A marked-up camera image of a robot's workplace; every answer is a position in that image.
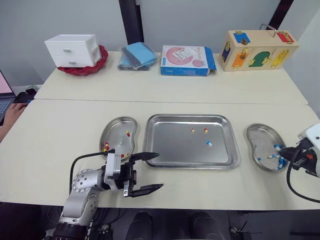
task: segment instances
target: red basket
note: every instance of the red basket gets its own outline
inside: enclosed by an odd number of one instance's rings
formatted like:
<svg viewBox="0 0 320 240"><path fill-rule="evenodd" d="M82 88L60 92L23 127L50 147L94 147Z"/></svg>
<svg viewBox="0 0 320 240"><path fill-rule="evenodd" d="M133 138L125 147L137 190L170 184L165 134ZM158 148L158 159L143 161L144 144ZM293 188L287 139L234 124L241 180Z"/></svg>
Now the red basket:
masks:
<svg viewBox="0 0 320 240"><path fill-rule="evenodd" d="M108 58L108 52L104 46L99 45L101 59L96 62L95 66L85 66L85 67L57 67L60 71L63 71L67 74L75 76L86 76L98 72L106 64Z"/></svg>

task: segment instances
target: wooden toy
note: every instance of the wooden toy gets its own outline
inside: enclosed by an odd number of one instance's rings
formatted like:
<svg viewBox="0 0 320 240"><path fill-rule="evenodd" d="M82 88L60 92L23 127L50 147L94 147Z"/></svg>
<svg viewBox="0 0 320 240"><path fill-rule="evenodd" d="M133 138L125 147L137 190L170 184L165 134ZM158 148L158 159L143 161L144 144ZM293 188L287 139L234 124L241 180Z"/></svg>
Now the wooden toy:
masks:
<svg viewBox="0 0 320 240"><path fill-rule="evenodd" d="M279 69L298 47L288 31L230 30L220 61L224 71Z"/></svg>

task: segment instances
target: small drawer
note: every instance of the small drawer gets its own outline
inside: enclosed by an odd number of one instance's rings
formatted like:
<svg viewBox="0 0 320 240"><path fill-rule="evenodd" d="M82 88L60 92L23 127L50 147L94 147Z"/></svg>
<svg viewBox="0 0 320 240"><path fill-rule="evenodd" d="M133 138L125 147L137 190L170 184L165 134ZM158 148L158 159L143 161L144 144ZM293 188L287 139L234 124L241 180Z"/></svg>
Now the small drawer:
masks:
<svg viewBox="0 0 320 240"><path fill-rule="evenodd" d="M51 56L56 57L89 57L87 45L85 43L49 43L46 45Z"/></svg>
<svg viewBox="0 0 320 240"><path fill-rule="evenodd" d="M93 67L95 64L92 62L90 57L63 57L63 56L53 56L53 61L57 67L65 68L83 68L83 67Z"/></svg>

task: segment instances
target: rectangular metal tray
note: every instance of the rectangular metal tray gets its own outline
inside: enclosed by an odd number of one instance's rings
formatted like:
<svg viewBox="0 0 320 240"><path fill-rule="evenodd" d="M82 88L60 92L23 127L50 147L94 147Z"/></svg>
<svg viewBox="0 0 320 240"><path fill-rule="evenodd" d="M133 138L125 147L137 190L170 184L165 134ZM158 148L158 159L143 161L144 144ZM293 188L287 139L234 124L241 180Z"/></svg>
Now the rectangular metal tray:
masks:
<svg viewBox="0 0 320 240"><path fill-rule="evenodd" d="M234 169L241 161L231 123L221 115L153 115L143 150L160 154L145 162L154 168Z"/></svg>

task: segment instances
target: laptop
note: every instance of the laptop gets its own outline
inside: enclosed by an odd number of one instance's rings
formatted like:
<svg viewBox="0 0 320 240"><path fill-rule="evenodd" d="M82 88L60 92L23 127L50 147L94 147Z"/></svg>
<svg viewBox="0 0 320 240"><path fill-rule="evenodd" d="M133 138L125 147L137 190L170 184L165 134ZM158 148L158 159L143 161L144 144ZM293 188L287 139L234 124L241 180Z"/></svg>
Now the laptop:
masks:
<svg viewBox="0 0 320 240"><path fill-rule="evenodd" d="M14 102L16 95L0 70L0 126L3 124L8 107Z"/></svg>

